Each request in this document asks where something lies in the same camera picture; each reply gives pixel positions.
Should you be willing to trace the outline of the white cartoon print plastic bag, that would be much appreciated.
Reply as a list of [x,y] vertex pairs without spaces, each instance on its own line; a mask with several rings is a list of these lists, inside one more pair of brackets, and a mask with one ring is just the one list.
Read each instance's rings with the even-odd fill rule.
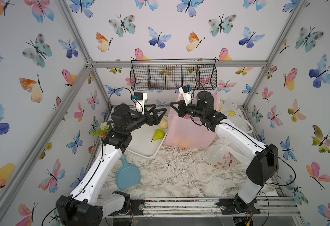
[[220,170],[234,168],[241,162],[230,153],[231,150],[231,143],[225,138],[220,138],[207,148],[203,160]]

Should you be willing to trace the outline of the yellow orange fruit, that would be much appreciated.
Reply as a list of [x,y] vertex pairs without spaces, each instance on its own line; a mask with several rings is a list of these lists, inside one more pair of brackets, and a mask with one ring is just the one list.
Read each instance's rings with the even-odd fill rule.
[[181,148],[194,148],[194,140],[193,139],[178,139],[177,146]]

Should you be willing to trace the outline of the pink apple print plastic bag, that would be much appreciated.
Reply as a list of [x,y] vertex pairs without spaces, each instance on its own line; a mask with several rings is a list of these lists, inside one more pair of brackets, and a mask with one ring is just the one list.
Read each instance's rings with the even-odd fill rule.
[[170,110],[167,120],[168,129],[164,141],[167,146],[178,147],[178,139],[190,138],[194,140],[194,148],[208,148],[217,136],[216,133],[208,131],[199,118],[191,118],[189,115],[181,118],[173,109]]

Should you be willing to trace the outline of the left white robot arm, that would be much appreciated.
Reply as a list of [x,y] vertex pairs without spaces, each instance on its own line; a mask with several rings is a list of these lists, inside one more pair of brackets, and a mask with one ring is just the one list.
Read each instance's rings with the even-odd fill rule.
[[165,108],[144,105],[141,113],[128,105],[115,107],[109,133],[105,136],[100,153],[79,185],[69,196],[60,196],[56,210],[63,226],[98,226],[102,219],[113,213],[127,214],[131,211],[129,194],[115,191],[103,204],[97,199],[101,188],[116,162],[132,140],[131,132],[147,124],[158,125],[166,113]]

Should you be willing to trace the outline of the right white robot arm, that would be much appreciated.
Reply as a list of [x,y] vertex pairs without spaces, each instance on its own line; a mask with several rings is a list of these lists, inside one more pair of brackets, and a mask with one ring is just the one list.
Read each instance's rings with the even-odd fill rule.
[[210,92],[199,92],[196,104],[191,102],[192,94],[186,87],[181,87],[179,93],[182,95],[181,100],[170,103],[179,117],[189,115],[199,118],[202,126],[235,146],[231,154],[247,167],[247,179],[235,195],[234,205],[239,213],[250,211],[266,182],[279,169],[277,147],[266,145],[244,133],[226,115],[216,111],[214,97]]

